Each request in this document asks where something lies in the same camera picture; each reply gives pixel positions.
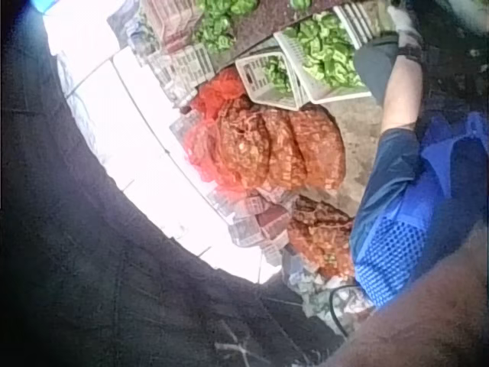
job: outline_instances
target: mesh sack of produce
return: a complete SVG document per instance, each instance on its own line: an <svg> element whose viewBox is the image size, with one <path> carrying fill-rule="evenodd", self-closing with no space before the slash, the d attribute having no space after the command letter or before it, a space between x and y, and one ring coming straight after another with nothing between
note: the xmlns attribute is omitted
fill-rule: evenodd
<svg viewBox="0 0 489 367"><path fill-rule="evenodd" d="M263 184L268 175L270 138L259 112L246 96L227 101L219 112L220 152L225 166L245 189Z"/></svg>
<svg viewBox="0 0 489 367"><path fill-rule="evenodd" d="M193 126L186 134L184 148L188 161L199 172L202 181L215 181L219 190L245 190L239 175L230 171L222 160L216 121L202 120Z"/></svg>
<svg viewBox="0 0 489 367"><path fill-rule="evenodd" d="M348 238L353 219L327 203L304 196L296 201L287 227L292 246L314 265L321 275L353 277L355 270Z"/></svg>
<svg viewBox="0 0 489 367"><path fill-rule="evenodd" d="M216 120L226 101L246 94L235 67L224 69L210 82L199 88L199 94L190 106L204 114L205 120Z"/></svg>
<svg viewBox="0 0 489 367"><path fill-rule="evenodd" d="M306 184L337 189L346 172L345 146L338 127L319 108L291 112L289 117L306 163Z"/></svg>
<svg viewBox="0 0 489 367"><path fill-rule="evenodd" d="M263 120L270 135L270 167L268 182L273 187L295 189L304 185L306 164L290 126L289 113L263 108Z"/></svg>

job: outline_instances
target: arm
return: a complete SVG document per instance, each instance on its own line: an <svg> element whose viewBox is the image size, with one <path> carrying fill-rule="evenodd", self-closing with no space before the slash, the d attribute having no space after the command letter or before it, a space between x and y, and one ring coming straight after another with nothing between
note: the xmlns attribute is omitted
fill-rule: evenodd
<svg viewBox="0 0 489 367"><path fill-rule="evenodd" d="M412 34L417 36L419 34L410 16L405 11L393 7L389 7L389 13L399 33L399 47L406 45L420 47L418 37L412 36ZM387 84L382 132L390 128L413 130L419 116L422 94L421 66L405 56L398 56Z"/></svg>

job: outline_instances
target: wire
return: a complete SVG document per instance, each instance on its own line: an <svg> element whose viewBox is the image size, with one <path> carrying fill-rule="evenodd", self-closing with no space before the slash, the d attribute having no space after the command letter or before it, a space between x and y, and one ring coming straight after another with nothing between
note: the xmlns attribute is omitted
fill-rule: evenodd
<svg viewBox="0 0 489 367"><path fill-rule="evenodd" d="M342 323L339 322L336 313L335 313L335 308L333 307L333 300L335 297L336 292L346 289L346 288L360 288L358 284L348 284L348 285L342 285L341 287L337 287L331 291L329 294L329 312L331 312L331 317L333 321L336 324L336 327L338 327L339 331L342 332L343 336L345 338L348 338L348 333L346 332L345 328L343 327Z"/></svg>

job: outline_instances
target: black wristband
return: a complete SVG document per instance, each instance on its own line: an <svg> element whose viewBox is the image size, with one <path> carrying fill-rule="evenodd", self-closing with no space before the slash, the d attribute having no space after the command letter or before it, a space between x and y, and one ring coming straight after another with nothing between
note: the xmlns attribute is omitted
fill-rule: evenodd
<svg viewBox="0 0 489 367"><path fill-rule="evenodd" d="M406 45L397 51L397 56L405 56L406 59L414 61L419 65L423 65L423 50L421 47Z"/></svg>

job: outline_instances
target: dark fabric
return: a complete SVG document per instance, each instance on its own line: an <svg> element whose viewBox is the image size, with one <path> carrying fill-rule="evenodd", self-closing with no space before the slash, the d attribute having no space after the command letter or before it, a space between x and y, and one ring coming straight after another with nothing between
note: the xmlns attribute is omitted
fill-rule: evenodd
<svg viewBox="0 0 489 367"><path fill-rule="evenodd" d="M397 35L372 40L355 53L355 69L377 104L384 104L387 83L397 58Z"/></svg>
<svg viewBox="0 0 489 367"><path fill-rule="evenodd" d="M452 198L436 208L426 246L410 282L459 249L476 223L487 226L488 167L487 153L479 140L466 138L454 146Z"/></svg>
<svg viewBox="0 0 489 367"><path fill-rule="evenodd" d="M302 360L256 286L166 238L107 176L76 128L31 8L2 38L1 228L0 306L11 330L2 331L2 347L17 341L17 360L131 367Z"/></svg>
<svg viewBox="0 0 489 367"><path fill-rule="evenodd" d="M350 235L351 255L358 257L375 220L419 173L419 142L414 132L393 128L382 134Z"/></svg>

